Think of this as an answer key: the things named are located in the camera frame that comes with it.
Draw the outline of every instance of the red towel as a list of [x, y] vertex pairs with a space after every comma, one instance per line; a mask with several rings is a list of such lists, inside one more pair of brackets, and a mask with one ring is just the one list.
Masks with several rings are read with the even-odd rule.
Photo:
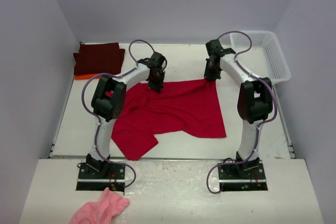
[[138, 160], [158, 142], [154, 134], [184, 131], [196, 137], [226, 137], [215, 82], [165, 82], [158, 94], [137, 84], [126, 94], [112, 139], [128, 160]]

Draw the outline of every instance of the white wall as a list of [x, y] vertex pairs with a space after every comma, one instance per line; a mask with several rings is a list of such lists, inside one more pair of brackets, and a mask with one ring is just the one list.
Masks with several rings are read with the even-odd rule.
[[336, 222], [336, 0], [291, 0], [275, 29], [292, 78], [278, 87], [326, 223]]
[[0, 223], [18, 223], [48, 156], [76, 48], [56, 0], [0, 0]]
[[200, 42], [232, 29], [273, 30], [290, 0], [57, 0], [83, 41]]

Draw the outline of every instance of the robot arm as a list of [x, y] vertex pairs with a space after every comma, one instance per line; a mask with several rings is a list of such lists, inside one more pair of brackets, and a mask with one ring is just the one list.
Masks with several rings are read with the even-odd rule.
[[121, 74], [122, 78], [116, 79], [109, 76], [102, 76], [97, 84], [92, 98], [91, 106], [93, 112], [100, 117], [101, 123], [96, 118], [96, 125], [100, 127], [92, 149], [86, 157], [86, 164], [96, 171], [103, 170], [105, 159], [110, 157], [110, 141], [113, 126], [120, 116], [125, 102], [126, 92], [137, 83], [147, 80], [149, 88], [156, 92], [163, 88], [165, 71], [162, 68], [166, 58], [154, 52], [151, 58], [141, 59], [134, 71], [128, 74]]
[[[261, 82], [241, 70], [234, 59], [236, 53], [231, 48], [224, 49], [217, 39], [209, 41], [206, 49], [209, 58], [206, 59], [204, 78], [215, 81], [220, 79], [221, 71], [225, 71], [240, 87], [237, 109], [243, 119], [243, 133], [236, 160], [245, 160], [254, 149], [253, 155], [242, 167], [242, 169], [251, 169], [259, 163], [258, 145], [255, 147], [256, 138], [259, 137], [257, 127], [272, 111], [272, 97]], [[271, 87], [269, 78], [262, 79]]]

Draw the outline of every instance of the pink towel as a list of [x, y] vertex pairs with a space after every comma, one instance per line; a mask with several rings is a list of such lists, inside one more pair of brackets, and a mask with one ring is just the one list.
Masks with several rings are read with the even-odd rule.
[[112, 217], [121, 214], [129, 204], [128, 199], [107, 187], [98, 201], [87, 202], [82, 206], [69, 224], [111, 224]]

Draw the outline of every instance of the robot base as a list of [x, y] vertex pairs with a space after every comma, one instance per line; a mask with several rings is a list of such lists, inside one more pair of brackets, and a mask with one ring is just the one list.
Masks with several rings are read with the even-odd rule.
[[219, 187], [222, 191], [264, 191], [268, 190], [264, 166], [258, 164], [242, 170], [239, 165], [218, 167]]
[[125, 166], [102, 162], [103, 169], [98, 171], [87, 163], [80, 163], [77, 179], [77, 191], [111, 191], [124, 192]]

